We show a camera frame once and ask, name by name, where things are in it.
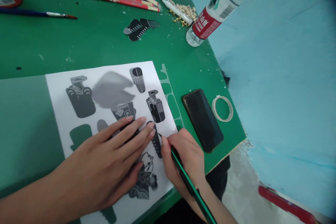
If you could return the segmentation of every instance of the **finger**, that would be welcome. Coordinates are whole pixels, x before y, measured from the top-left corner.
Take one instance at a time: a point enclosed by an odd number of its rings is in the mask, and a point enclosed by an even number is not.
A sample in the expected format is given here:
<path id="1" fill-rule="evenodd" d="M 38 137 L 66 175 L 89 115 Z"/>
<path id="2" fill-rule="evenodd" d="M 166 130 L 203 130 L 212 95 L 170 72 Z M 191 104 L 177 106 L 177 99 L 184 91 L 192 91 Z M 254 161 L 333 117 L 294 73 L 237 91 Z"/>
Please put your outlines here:
<path id="1" fill-rule="evenodd" d="M 134 151 L 128 158 L 126 158 L 124 160 L 124 164 L 126 166 L 126 169 L 128 169 L 128 167 L 131 167 L 132 164 L 134 164 L 134 162 L 139 158 L 139 156 L 141 155 L 141 153 L 143 153 L 143 151 L 146 149 L 146 147 L 149 144 L 149 142 L 153 139 L 154 134 L 155 134 L 155 129 L 153 129 L 149 133 L 149 135 L 147 136 L 147 138 L 145 139 L 145 141 L 143 142 L 143 144 L 136 151 Z"/>
<path id="2" fill-rule="evenodd" d="M 196 144 L 198 146 L 198 143 L 186 128 L 180 129 L 178 134 L 188 139 L 189 142 Z"/>
<path id="3" fill-rule="evenodd" d="M 111 124 L 107 128 L 98 132 L 94 136 L 95 141 L 105 142 L 105 141 L 109 140 L 114 133 L 116 133 L 118 130 L 120 130 L 120 128 L 122 128 L 125 125 L 127 125 L 128 123 L 130 123 L 130 121 L 132 121 L 132 119 L 133 119 L 133 116 L 121 118 L 119 121 Z"/>
<path id="4" fill-rule="evenodd" d="M 181 136 L 179 133 L 175 133 L 168 137 L 168 142 L 170 145 L 174 146 L 179 154 L 183 153 L 191 142 L 185 137 Z"/>
<path id="5" fill-rule="evenodd" d="M 166 176 L 172 181 L 174 180 L 177 174 L 176 166 L 175 166 L 175 163 L 172 157 L 172 150 L 168 142 L 168 139 L 165 136 L 161 137 L 161 142 L 162 142 L 161 154 L 162 154 L 164 170 L 165 170 Z"/>
<path id="6" fill-rule="evenodd" d="M 152 133 L 152 135 L 149 136 L 151 137 L 150 138 L 151 140 L 154 137 L 154 133 L 155 133 L 155 131 L 152 132 L 154 125 L 155 124 L 153 122 L 147 124 L 146 127 L 143 128 L 142 131 L 140 131 L 140 133 L 137 136 L 135 136 L 131 141 L 121 146 L 119 148 L 120 155 L 122 155 L 126 159 L 145 142 L 146 138 L 148 137 L 150 133 Z"/>
<path id="7" fill-rule="evenodd" d="M 122 196 L 124 196 L 137 182 L 138 174 L 143 162 L 137 163 L 131 171 L 119 182 L 113 195 L 108 200 L 108 206 L 114 205 Z"/>
<path id="8" fill-rule="evenodd" d="M 128 125 L 125 129 L 123 129 L 116 137 L 114 137 L 114 140 L 111 141 L 109 144 L 112 146 L 113 149 L 119 148 L 128 139 L 130 139 L 131 136 L 134 135 L 136 130 L 139 129 L 139 127 L 142 124 L 144 124 L 145 121 L 146 121 L 146 117 L 140 117 L 136 119 L 134 122 Z"/>

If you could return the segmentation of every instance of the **white marker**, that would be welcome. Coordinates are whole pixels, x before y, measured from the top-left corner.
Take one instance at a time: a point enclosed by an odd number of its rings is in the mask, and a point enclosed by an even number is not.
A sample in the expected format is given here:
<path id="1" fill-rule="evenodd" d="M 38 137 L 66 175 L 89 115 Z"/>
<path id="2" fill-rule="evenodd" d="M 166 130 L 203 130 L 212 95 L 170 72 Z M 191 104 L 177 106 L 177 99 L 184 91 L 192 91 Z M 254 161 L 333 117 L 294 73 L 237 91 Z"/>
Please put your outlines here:
<path id="1" fill-rule="evenodd" d="M 172 10 L 177 16 L 180 16 L 188 25 L 192 24 L 192 20 L 190 20 L 186 15 L 184 15 L 184 13 L 182 13 L 179 9 L 177 9 L 175 7 L 175 5 L 173 5 L 171 2 L 167 1 L 167 0 L 161 0 L 165 6 Z"/>

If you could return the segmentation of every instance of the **green pen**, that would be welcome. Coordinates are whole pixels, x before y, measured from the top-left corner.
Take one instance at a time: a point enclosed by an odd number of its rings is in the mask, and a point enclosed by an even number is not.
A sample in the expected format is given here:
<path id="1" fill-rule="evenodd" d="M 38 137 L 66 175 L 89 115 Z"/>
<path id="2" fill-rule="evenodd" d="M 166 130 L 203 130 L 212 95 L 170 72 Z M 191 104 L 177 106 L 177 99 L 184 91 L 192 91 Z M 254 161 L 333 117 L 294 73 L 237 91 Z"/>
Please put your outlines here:
<path id="1" fill-rule="evenodd" d="M 217 224 L 214 216 L 212 215 L 210 209 L 208 208 L 208 206 L 206 205 L 205 201 L 203 200 L 203 198 L 200 195 L 199 189 L 196 189 L 195 186 L 193 185 L 193 183 L 191 182 L 188 174 L 186 173 L 186 171 L 183 168 L 183 164 L 180 158 L 179 153 L 177 152 L 177 150 L 174 148 L 174 146 L 171 146 L 171 155 L 173 157 L 173 161 L 176 165 L 176 167 L 178 168 L 178 170 L 180 171 L 180 176 L 185 184 L 185 186 L 187 187 L 190 195 L 195 199 L 195 201 L 197 202 L 199 208 L 201 209 L 206 221 L 208 224 Z"/>

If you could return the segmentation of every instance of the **tape roll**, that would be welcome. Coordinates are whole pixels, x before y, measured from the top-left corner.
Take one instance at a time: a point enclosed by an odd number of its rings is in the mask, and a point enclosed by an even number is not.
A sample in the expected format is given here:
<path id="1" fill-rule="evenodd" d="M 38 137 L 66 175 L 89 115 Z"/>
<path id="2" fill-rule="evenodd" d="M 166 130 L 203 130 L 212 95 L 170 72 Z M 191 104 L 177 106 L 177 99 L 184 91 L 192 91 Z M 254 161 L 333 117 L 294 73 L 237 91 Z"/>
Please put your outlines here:
<path id="1" fill-rule="evenodd" d="M 218 99 L 223 99 L 224 101 L 226 101 L 227 105 L 229 106 L 229 116 L 226 119 L 222 119 L 217 113 L 216 102 Z M 223 121 L 223 122 L 229 122 L 233 117 L 232 104 L 229 101 L 229 99 L 226 98 L 225 96 L 216 96 L 216 98 L 212 101 L 212 112 L 219 121 Z"/>

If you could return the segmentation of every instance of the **black phone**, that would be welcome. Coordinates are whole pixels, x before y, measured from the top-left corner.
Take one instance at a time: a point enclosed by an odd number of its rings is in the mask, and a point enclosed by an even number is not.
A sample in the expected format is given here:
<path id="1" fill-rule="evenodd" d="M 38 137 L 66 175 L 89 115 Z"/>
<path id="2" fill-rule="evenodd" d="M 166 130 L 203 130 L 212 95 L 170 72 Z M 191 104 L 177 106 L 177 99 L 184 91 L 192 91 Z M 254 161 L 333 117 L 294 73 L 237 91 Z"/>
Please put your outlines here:
<path id="1" fill-rule="evenodd" d="M 197 89 L 182 96 L 182 102 L 203 150 L 211 153 L 224 140 L 224 136 L 203 90 Z"/>

